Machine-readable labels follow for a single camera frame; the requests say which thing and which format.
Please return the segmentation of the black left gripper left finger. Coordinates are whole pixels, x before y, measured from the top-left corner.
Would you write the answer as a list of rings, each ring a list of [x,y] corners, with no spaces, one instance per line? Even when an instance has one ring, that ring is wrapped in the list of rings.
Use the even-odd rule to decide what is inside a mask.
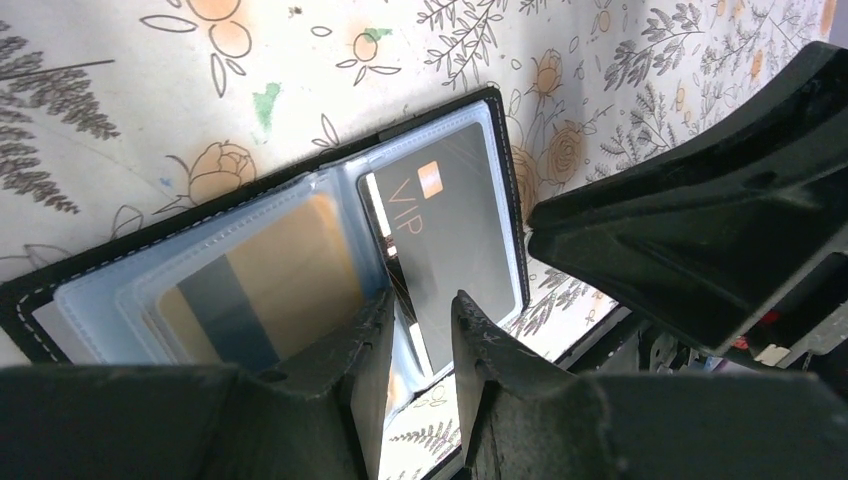
[[[233,365],[1,373],[5,479],[373,479],[394,327],[382,291],[254,375]]]

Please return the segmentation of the black leather card holder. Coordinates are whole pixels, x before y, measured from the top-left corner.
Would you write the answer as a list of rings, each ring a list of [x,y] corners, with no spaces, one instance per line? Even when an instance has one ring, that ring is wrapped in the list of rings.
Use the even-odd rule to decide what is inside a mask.
[[[5,282],[1,328],[33,363],[258,372],[381,290],[393,293],[392,341],[416,390],[452,369],[458,291],[500,324],[525,310],[522,214],[499,89]]]

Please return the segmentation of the black VIP card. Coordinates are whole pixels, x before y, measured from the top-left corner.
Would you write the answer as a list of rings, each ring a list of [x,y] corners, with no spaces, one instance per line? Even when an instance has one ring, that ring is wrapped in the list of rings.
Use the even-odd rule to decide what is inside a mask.
[[[377,154],[357,187],[422,373],[453,362],[451,304],[466,292],[495,321],[522,305],[500,169],[483,124],[427,131]]]

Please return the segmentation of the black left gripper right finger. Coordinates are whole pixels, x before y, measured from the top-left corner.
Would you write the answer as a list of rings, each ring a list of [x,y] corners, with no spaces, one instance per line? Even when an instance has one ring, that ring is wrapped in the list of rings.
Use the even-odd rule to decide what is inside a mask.
[[[843,479],[847,406],[793,373],[573,375],[465,292],[451,306],[474,479]]]

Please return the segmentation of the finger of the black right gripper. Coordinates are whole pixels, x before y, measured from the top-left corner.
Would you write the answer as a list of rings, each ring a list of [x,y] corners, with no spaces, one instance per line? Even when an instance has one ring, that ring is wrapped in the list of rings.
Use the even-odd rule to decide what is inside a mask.
[[[539,203],[530,255],[727,351],[847,247],[847,52],[813,42],[702,134]]]

